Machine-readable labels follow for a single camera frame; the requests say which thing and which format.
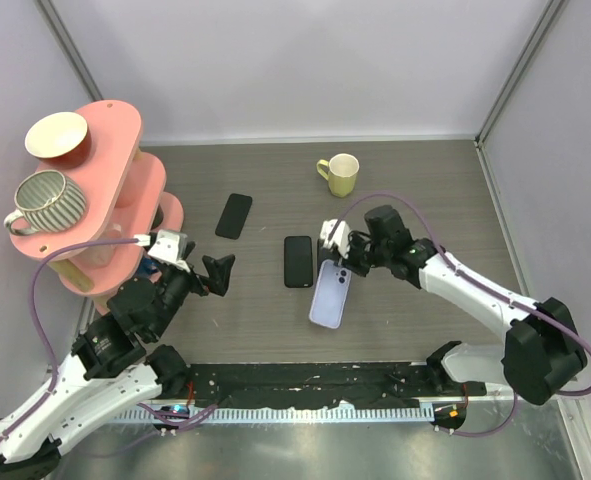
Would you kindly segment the lilac phone case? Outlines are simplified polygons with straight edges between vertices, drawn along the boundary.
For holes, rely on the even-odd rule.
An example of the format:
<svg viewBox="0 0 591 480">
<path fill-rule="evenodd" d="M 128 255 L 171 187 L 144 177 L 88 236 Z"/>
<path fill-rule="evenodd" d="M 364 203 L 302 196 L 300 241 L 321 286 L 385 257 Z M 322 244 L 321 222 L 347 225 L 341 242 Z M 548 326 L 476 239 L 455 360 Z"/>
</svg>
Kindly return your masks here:
<svg viewBox="0 0 591 480">
<path fill-rule="evenodd" d="M 340 327 L 351 282 L 351 272 L 324 260 L 319 269 L 316 288 L 309 310 L 309 320 L 318 326 Z"/>
</svg>

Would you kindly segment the black smartphone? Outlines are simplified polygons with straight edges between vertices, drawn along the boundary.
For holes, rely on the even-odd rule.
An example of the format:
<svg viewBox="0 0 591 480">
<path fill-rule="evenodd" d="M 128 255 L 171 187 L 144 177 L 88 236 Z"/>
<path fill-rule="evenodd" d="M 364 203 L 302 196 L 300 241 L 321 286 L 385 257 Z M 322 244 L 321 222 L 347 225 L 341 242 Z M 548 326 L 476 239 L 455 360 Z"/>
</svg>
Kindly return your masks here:
<svg viewBox="0 0 591 480">
<path fill-rule="evenodd" d="M 250 196 L 232 193 L 229 195 L 215 234 L 222 238 L 237 240 L 244 228 L 253 199 Z"/>
</svg>

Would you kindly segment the black phone case two holes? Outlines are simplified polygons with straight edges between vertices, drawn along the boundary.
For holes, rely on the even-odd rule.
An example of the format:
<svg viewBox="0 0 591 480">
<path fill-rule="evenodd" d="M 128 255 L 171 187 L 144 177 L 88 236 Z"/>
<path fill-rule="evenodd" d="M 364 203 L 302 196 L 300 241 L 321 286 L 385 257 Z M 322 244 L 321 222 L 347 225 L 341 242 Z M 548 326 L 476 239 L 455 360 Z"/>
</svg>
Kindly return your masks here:
<svg viewBox="0 0 591 480">
<path fill-rule="evenodd" d="M 317 271 L 320 271 L 323 261 L 327 259 L 327 254 L 328 251 L 324 248 L 324 241 L 322 239 L 318 239 L 316 252 Z"/>
</svg>

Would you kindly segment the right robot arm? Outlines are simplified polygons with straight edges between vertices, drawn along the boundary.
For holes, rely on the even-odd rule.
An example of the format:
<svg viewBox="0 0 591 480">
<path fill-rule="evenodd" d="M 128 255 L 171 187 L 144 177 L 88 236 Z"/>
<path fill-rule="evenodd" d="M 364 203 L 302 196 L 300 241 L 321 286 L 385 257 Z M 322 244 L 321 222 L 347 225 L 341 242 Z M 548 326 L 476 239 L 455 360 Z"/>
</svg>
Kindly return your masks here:
<svg viewBox="0 0 591 480">
<path fill-rule="evenodd" d="M 364 221 L 364 232 L 342 220 L 325 221 L 320 247 L 359 276 L 387 269 L 394 278 L 457 306 L 500 340 L 497 345 L 454 341 L 444 346 L 426 371 L 435 393 L 450 394 L 466 382 L 503 384 L 542 405 L 587 366 L 586 350 L 561 301 L 539 302 L 499 286 L 433 240 L 414 238 L 390 205 L 370 210 Z"/>
</svg>

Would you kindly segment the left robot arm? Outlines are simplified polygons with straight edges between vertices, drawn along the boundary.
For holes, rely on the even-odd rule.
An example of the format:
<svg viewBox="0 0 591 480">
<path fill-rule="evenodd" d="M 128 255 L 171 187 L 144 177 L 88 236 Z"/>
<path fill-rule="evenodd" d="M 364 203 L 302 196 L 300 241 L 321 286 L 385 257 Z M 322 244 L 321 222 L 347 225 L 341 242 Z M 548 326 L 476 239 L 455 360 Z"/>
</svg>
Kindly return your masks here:
<svg viewBox="0 0 591 480">
<path fill-rule="evenodd" d="M 112 243 L 146 250 L 160 275 L 123 283 L 50 379 L 0 419 L 0 479 L 42 479 L 124 409 L 175 399 L 187 389 L 189 367 L 177 350 L 158 345 L 148 353 L 145 347 L 159 342 L 189 294 L 227 293 L 235 256 L 204 256 L 207 272 L 200 275 L 186 261 L 194 244 L 183 233 L 160 230 Z"/>
</svg>

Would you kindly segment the blue-edged smartphone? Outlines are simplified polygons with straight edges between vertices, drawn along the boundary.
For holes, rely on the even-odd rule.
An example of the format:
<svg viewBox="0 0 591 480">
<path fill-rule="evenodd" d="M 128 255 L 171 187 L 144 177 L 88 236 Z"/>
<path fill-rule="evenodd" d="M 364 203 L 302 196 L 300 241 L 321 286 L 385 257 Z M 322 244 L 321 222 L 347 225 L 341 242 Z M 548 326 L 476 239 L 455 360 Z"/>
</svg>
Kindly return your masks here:
<svg viewBox="0 0 591 480">
<path fill-rule="evenodd" d="M 284 285 L 307 288 L 313 284 L 312 240 L 309 236 L 284 238 Z"/>
</svg>

